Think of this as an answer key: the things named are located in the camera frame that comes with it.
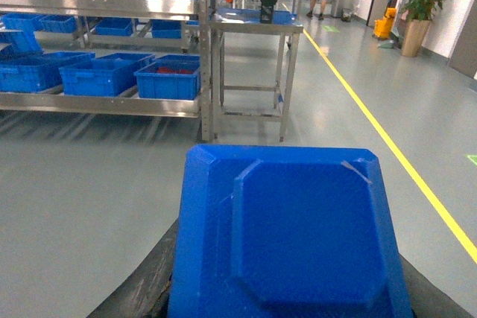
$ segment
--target green leaves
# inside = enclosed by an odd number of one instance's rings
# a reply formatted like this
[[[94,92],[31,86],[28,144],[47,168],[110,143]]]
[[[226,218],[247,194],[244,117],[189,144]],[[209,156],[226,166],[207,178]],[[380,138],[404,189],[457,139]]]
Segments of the green leaves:
[[[445,0],[405,0],[402,11],[408,11],[407,20],[431,20]]]

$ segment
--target metal shelving rack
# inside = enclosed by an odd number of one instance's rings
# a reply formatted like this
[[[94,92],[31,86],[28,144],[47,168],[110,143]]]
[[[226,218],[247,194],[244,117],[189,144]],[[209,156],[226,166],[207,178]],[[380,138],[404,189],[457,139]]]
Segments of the metal shelving rack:
[[[293,0],[292,12],[300,12],[301,0]],[[137,88],[133,87],[120,96],[88,97],[68,96],[62,92],[62,86],[41,93],[6,93],[0,92],[0,109],[49,111],[49,112],[84,112],[117,115],[149,115],[158,117],[185,117],[201,119],[201,138],[212,141],[218,135],[219,117],[232,115],[221,111],[224,90],[224,32],[242,32],[248,34],[280,35],[279,61],[277,63],[277,85],[275,106],[281,107],[276,117],[262,115],[246,116],[260,120],[279,121],[280,140],[283,140],[288,120],[288,109],[293,83],[294,63],[297,57],[298,38],[303,26],[265,24],[226,24],[217,21],[218,0],[0,0],[0,12],[40,13],[52,15],[76,16],[78,27],[81,16],[123,17],[146,19],[173,19],[180,21],[199,19],[199,43],[201,90],[193,101],[152,100],[139,98]],[[290,36],[291,56],[288,61],[288,76],[285,95],[281,96],[279,79],[284,53],[285,37]],[[243,88],[259,90],[263,88]]]
[[[211,140],[208,0],[0,0],[0,12],[189,20],[199,16],[202,89],[193,101],[139,98],[133,87],[120,96],[68,96],[58,86],[41,93],[0,92],[0,109],[200,118],[202,139]]]

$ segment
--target metal pole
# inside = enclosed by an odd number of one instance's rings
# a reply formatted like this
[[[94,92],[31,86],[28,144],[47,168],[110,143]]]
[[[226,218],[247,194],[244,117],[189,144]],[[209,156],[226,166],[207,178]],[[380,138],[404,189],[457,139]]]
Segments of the metal pole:
[[[213,117],[210,97],[210,37],[209,37],[209,0],[199,3],[199,54],[200,54],[200,116],[202,120],[202,140],[212,141]]]
[[[280,93],[280,84],[282,82],[283,52],[285,49],[285,34],[280,34],[278,45],[277,77],[275,80],[274,109],[278,106],[278,94]]]
[[[220,31],[212,30],[212,117],[213,117],[213,128],[214,128],[214,139],[218,138],[219,134],[219,115],[220,115],[220,90],[221,90],[221,80],[220,80],[220,52],[221,52],[221,43],[220,43]]]
[[[288,115],[290,112],[291,90],[293,87],[293,77],[295,73],[295,65],[297,63],[299,34],[293,34],[291,41],[290,60],[288,62],[288,71],[286,75],[285,97],[283,98],[282,121],[280,123],[280,141],[285,139],[286,125],[288,123]]]
[[[219,39],[221,48],[221,107],[224,106],[224,86],[225,86],[225,33],[221,33]]]

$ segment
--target metal table leg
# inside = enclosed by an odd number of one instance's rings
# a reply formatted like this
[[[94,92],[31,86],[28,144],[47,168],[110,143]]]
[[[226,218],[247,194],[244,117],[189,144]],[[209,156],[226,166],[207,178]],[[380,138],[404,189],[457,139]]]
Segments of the metal table leg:
[[[283,67],[283,52],[285,49],[285,34],[280,35],[280,42],[278,45],[278,60],[277,60],[277,78],[275,81],[274,93],[274,109],[278,106],[278,95],[280,93],[280,83],[282,82],[282,67]]]
[[[288,71],[286,75],[285,97],[283,98],[282,121],[280,123],[280,141],[283,141],[283,139],[285,139],[286,125],[288,123],[288,113],[290,111],[291,89],[293,87],[293,77],[295,73],[295,65],[297,63],[299,40],[300,35],[293,34],[291,40],[290,60],[288,62]]]
[[[220,76],[221,76],[221,107],[224,106],[224,86],[225,86],[225,33],[221,33],[220,39]]]
[[[212,123],[214,130],[214,139],[218,138],[220,132],[219,128],[219,114],[220,108],[220,87],[221,87],[221,32],[219,30],[211,31],[211,46],[212,46]]]

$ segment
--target yellow floor line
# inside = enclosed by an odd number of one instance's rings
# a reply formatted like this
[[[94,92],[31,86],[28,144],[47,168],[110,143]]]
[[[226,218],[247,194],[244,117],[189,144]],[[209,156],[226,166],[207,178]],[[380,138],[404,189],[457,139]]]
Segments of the yellow floor line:
[[[404,169],[406,169],[406,171],[411,176],[411,178],[416,182],[419,189],[424,193],[424,195],[426,195],[427,199],[432,204],[432,206],[434,206],[434,209],[438,212],[440,217],[442,217],[442,220],[449,227],[452,234],[454,234],[454,236],[461,243],[462,247],[467,251],[467,253],[470,255],[472,260],[474,260],[474,262],[477,264],[476,245],[474,245],[474,243],[469,239],[465,231],[459,226],[457,221],[455,221],[455,219],[452,217],[452,215],[449,213],[446,207],[442,204],[442,202],[435,196],[434,192],[426,184],[426,182],[421,177],[421,175],[419,175],[419,173],[416,171],[416,169],[414,169],[414,167],[408,161],[408,159],[404,156],[404,154],[402,154],[402,151],[396,146],[396,144],[391,139],[391,137],[386,133],[384,128],[381,126],[381,124],[376,120],[373,113],[371,113],[370,110],[364,105],[363,101],[361,101],[361,98],[359,98],[356,92],[354,92],[353,88],[349,85],[349,83],[343,78],[343,76],[341,76],[341,74],[338,72],[336,67],[325,55],[323,50],[321,50],[320,46],[318,46],[318,44],[313,40],[313,38],[310,36],[310,34],[307,31],[304,31],[304,34],[306,35],[306,37],[308,37],[308,40],[310,40],[312,45],[315,47],[316,51],[318,51],[321,57],[325,60],[326,64],[328,64],[329,68],[333,71],[335,76],[340,80],[341,84],[348,91],[348,93],[356,102],[360,110],[364,113],[368,121],[371,122],[374,129],[379,133],[381,138],[388,145],[389,149],[391,149],[393,154],[396,156],[397,160],[399,160],[399,162],[404,167]]]

